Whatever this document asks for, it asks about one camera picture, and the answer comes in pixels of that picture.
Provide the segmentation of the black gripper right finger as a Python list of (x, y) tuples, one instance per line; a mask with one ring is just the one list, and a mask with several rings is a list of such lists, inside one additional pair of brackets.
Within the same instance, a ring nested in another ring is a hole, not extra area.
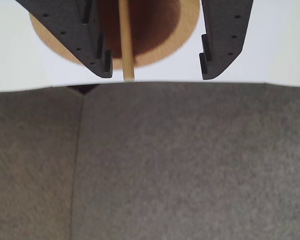
[(242, 52), (253, 0), (203, 0), (205, 34), (199, 54), (204, 80), (223, 73)]

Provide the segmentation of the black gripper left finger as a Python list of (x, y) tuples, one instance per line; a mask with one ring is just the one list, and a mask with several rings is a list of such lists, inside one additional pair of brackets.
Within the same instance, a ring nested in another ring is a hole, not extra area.
[(113, 75), (111, 50), (100, 30), (97, 0), (19, 0), (47, 30), (98, 77)]

